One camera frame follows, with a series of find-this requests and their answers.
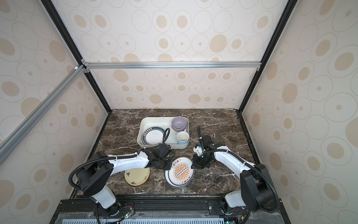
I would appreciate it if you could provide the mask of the light blue mug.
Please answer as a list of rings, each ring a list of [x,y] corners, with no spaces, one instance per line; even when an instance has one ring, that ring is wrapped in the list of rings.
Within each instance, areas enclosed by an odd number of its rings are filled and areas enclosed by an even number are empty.
[[[190,140],[190,135],[188,132],[181,131],[177,134],[177,143],[179,145],[185,145],[189,142],[189,140]]]

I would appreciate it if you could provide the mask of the yellow plate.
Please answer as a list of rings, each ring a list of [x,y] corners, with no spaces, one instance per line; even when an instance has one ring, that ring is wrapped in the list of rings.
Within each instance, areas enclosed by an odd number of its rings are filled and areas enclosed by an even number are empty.
[[[125,181],[130,186],[141,186],[143,185],[150,177],[150,169],[130,169],[125,171]]]

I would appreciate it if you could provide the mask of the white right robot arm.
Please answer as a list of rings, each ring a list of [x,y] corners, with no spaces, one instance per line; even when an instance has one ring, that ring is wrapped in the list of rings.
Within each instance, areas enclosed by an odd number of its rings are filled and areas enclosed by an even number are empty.
[[[194,147],[193,169],[209,168],[212,163],[220,162],[239,177],[239,191],[232,191],[222,199],[224,212],[230,213],[237,207],[251,211],[263,210],[275,213],[280,206],[278,193],[263,164],[253,164],[231,151],[220,142],[213,142],[209,135],[202,135],[197,127],[199,144]]]

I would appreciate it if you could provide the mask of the white pink bottom plate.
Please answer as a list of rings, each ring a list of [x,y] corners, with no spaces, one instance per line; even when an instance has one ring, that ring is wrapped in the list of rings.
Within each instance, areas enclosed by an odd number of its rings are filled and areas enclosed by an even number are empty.
[[[167,183],[174,188],[183,188],[193,179],[195,169],[193,161],[188,157],[179,157],[172,162],[170,170],[165,172]]]

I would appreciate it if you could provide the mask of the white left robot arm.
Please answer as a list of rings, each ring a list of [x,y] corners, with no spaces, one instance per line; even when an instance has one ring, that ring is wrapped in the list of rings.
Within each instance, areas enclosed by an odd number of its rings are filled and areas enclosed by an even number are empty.
[[[134,154],[107,155],[104,152],[97,152],[70,173],[68,182],[103,209],[117,208],[119,202],[107,186],[109,177],[130,169],[169,170],[173,161],[173,158],[169,157],[172,149],[166,144],[169,134],[170,129],[167,128],[163,140],[158,145],[142,148]]]

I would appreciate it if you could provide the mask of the purple bowl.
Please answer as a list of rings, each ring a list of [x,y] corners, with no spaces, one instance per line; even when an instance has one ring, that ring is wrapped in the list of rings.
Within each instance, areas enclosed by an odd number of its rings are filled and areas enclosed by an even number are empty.
[[[187,119],[184,117],[175,117],[171,122],[171,127],[176,132],[181,132],[186,129]]]

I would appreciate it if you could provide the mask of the green red rimmed plate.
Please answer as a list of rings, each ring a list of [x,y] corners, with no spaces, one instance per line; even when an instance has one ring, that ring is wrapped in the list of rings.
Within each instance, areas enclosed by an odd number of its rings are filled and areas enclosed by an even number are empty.
[[[164,130],[161,127],[150,127],[142,134],[142,142],[145,145],[157,145],[167,140],[170,129]]]

